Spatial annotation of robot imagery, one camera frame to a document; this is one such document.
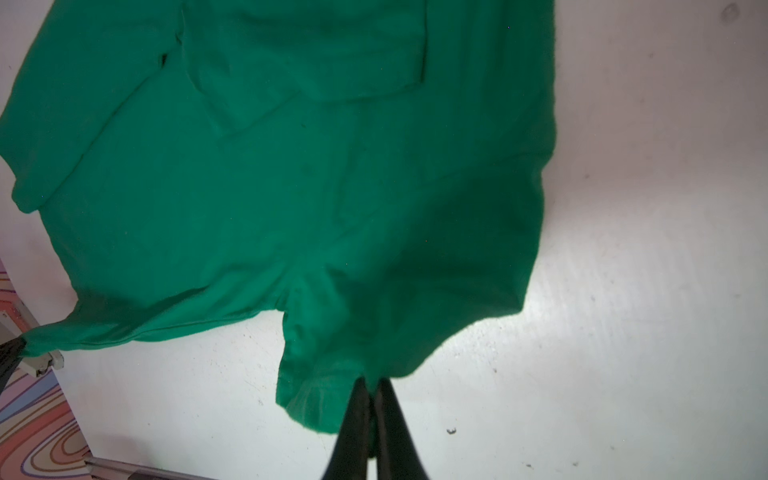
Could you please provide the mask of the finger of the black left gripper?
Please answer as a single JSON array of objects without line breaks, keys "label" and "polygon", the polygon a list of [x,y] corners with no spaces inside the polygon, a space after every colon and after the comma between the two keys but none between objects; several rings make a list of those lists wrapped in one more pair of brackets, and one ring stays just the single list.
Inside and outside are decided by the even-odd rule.
[{"label": "finger of the black left gripper", "polygon": [[0,392],[6,388],[10,378],[23,359],[26,341],[16,337],[0,346]]}]

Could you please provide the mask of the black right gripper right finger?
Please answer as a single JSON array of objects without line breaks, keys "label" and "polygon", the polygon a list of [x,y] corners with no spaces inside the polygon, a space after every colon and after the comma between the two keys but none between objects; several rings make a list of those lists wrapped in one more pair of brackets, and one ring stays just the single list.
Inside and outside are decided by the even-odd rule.
[{"label": "black right gripper right finger", "polygon": [[373,396],[377,478],[427,480],[392,382],[381,379]]}]

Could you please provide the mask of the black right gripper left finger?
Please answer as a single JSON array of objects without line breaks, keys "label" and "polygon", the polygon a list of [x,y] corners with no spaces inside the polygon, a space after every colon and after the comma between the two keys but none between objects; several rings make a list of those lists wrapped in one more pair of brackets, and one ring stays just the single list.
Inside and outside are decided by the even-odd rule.
[{"label": "black right gripper left finger", "polygon": [[371,425],[371,396],[361,377],[354,383],[323,480],[367,478]]}]

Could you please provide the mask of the green t shirt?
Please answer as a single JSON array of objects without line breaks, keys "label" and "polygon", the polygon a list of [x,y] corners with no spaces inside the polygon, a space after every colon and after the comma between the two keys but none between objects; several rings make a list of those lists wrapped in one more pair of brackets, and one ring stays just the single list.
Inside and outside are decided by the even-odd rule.
[{"label": "green t shirt", "polygon": [[283,315],[276,400],[519,313],[555,146],[550,1],[56,1],[1,116],[77,302],[12,360]]}]

